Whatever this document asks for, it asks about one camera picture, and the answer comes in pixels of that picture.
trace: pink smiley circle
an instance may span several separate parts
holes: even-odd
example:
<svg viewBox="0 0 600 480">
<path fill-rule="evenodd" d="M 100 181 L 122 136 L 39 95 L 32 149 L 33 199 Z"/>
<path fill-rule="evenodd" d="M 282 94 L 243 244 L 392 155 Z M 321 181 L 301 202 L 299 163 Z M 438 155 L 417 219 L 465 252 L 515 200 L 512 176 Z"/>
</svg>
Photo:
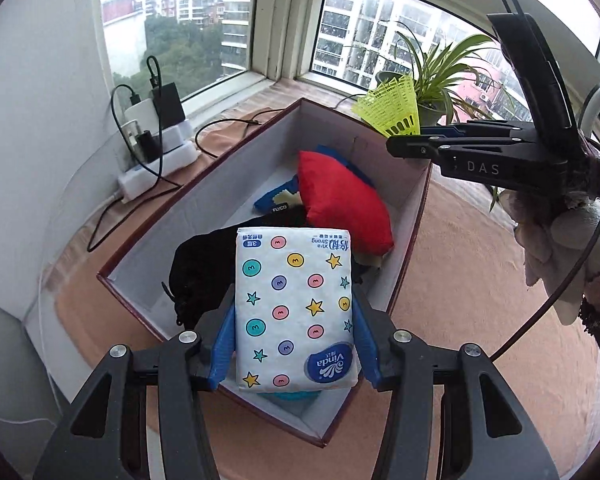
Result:
<svg viewBox="0 0 600 480">
<path fill-rule="evenodd" d="M 306 334 L 311 339 L 318 339 L 319 337 L 322 337 L 322 334 L 324 334 L 324 328 L 322 325 L 312 325 L 309 327 L 309 330 L 306 331 Z"/>
<path fill-rule="evenodd" d="M 289 384 L 289 376 L 286 376 L 285 374 L 276 375 L 273 378 L 274 386 L 287 386 L 288 384 Z"/>
<path fill-rule="evenodd" d="M 306 282 L 311 288 L 318 288 L 324 283 L 324 278 L 320 274 L 312 274 Z"/>
<path fill-rule="evenodd" d="M 274 249 L 282 249 L 286 245 L 286 238 L 283 236 L 275 236 L 271 239 L 271 247 Z"/>
<path fill-rule="evenodd" d="M 273 316 L 273 319 L 285 319 L 285 317 L 289 315 L 289 309 L 284 305 L 279 305 L 273 309 L 271 315 Z"/>
</svg>

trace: metal bolt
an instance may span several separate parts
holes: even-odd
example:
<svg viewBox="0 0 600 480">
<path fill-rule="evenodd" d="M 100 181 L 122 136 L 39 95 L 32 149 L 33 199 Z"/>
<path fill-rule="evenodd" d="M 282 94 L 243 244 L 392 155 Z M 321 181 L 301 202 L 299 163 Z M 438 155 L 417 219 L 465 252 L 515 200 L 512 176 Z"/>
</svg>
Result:
<svg viewBox="0 0 600 480">
<path fill-rule="evenodd" d="M 124 345 L 115 345 L 109 350 L 111 357 L 122 357 L 124 354 L 126 354 L 126 346 Z"/>
<path fill-rule="evenodd" d="M 178 336 L 181 343 L 193 343 L 198 338 L 198 334 L 193 330 L 185 330 Z"/>
<path fill-rule="evenodd" d="M 482 350 L 480 350 L 478 345 L 469 343 L 464 345 L 464 353 L 470 355 L 471 357 L 478 357 L 478 355 L 482 353 Z"/>
<path fill-rule="evenodd" d="M 408 343 L 411 341 L 411 332 L 407 332 L 406 330 L 396 330 L 394 332 L 394 339 L 398 343 Z"/>
</svg>

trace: yellow shuttlecock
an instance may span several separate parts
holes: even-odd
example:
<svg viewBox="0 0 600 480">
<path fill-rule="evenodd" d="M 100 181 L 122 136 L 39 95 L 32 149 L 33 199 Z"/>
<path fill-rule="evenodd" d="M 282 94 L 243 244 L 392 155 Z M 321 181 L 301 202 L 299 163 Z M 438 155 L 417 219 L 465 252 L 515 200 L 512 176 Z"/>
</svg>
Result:
<svg viewBox="0 0 600 480">
<path fill-rule="evenodd" d="M 351 110 L 385 137 L 420 134 L 418 102 L 410 75 L 391 79 L 370 90 L 358 98 Z"/>
</svg>

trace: white glove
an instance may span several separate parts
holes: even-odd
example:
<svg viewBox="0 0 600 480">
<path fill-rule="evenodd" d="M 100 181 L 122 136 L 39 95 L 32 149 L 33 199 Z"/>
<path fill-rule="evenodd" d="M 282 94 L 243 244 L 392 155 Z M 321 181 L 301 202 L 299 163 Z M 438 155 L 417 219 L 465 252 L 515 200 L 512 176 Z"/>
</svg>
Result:
<svg viewBox="0 0 600 480">
<path fill-rule="evenodd" d="M 558 288 L 573 268 L 600 219 L 600 200 L 570 209 L 553 221 L 546 200 L 506 190 L 500 204 L 513 220 L 516 241 L 525 249 L 526 284 L 538 279 L 548 295 Z M 600 237 L 587 261 L 555 302 L 563 325 L 578 317 L 583 295 L 600 312 Z"/>
</svg>

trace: red pillow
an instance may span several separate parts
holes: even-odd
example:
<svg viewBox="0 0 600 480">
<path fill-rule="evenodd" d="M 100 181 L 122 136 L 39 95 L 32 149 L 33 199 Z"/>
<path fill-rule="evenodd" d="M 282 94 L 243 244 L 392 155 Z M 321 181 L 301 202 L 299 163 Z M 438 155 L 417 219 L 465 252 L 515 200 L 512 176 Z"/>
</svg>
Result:
<svg viewBox="0 0 600 480">
<path fill-rule="evenodd" d="M 382 200 L 334 158 L 300 152 L 300 197 L 314 227 L 346 229 L 357 251 L 382 256 L 394 246 L 389 213 Z"/>
</svg>

